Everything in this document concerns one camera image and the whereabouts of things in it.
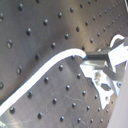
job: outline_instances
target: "dark gray surface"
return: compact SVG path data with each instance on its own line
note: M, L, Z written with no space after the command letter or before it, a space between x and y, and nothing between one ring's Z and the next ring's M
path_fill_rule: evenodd
M35 0L1 0L0 13L4 15L0 22L0 80L4 83L4 88L0 90L0 103L57 53L69 48L81 49L82 46L86 52L95 51L107 47L115 33L128 34L128 15L121 0L91 0L90 5L87 0L40 0L40 3ZM43 24L45 19L48 19L47 26ZM30 36L26 34L28 28L32 30ZM11 49L7 48L10 39ZM51 48L53 42L56 43L55 49ZM38 61L35 60L36 54L40 55ZM98 112L99 98L95 100L98 94L91 80L84 78L79 68L81 61L79 57L75 60L67 58L56 64L32 87L32 98L24 95L13 105L15 113L11 115L8 110L0 120L9 128L105 128L116 96L112 96L113 104ZM64 69L60 72L58 68L61 64ZM16 72L19 66L22 68L21 74ZM78 73L81 73L80 80L77 79ZM49 82L46 85L44 78L47 76ZM65 90L67 85L71 86L68 92ZM56 105L52 103L53 98L57 98ZM72 103L76 103L75 109L72 109ZM43 113L41 120L37 118L40 112ZM60 122L61 116L65 117L63 122Z

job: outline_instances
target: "metal mount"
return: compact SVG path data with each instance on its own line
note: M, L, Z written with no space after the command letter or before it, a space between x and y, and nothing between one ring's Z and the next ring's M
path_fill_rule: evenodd
M116 35L113 39L111 47L87 52L87 57L80 65L85 77L92 79L99 93L102 109L109 104L113 93L119 95L128 60L128 38L123 39L120 35ZM123 70L117 71L117 66L124 62Z

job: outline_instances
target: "wire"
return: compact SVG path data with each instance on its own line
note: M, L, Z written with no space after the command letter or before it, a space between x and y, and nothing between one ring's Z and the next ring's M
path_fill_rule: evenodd
M113 45L114 45L114 43L115 43L115 41L116 41L117 39L123 40L123 39L124 39L124 36L122 36L122 35L120 35L120 34L115 35L115 36L112 38L112 40L111 40L110 47L113 47Z
M30 88L32 88L51 67L59 61L73 55L80 56L81 58L86 57L85 52L80 49L69 49L52 57L31 78L29 78L28 81L26 81L16 92L3 102L0 106L0 116L17 100L19 100Z

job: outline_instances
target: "perforated metal plate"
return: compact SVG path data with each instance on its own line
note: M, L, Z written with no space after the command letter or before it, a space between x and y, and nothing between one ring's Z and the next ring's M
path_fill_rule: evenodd
M127 19L122 0L1 0L0 103L57 53L95 51L107 47L116 33L127 36ZM75 57L57 63L0 120L9 128L105 128L116 96L101 110L81 62Z

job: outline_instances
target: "white cable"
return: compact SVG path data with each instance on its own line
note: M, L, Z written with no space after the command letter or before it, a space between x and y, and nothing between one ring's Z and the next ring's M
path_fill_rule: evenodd
M115 36L112 38L112 40L111 40L110 47L113 47L113 45L114 45L114 43L115 43L115 41L116 41L117 39L123 40L123 39L124 39L124 36L122 36L122 35L120 35L120 34L115 35Z
M47 61L28 81L26 81L16 92L14 92L3 104L0 106L0 116L11 107L18 99L20 99L30 88L32 88L36 82L56 63L70 57L72 55L85 58L86 54L80 49L69 49L52 57Z

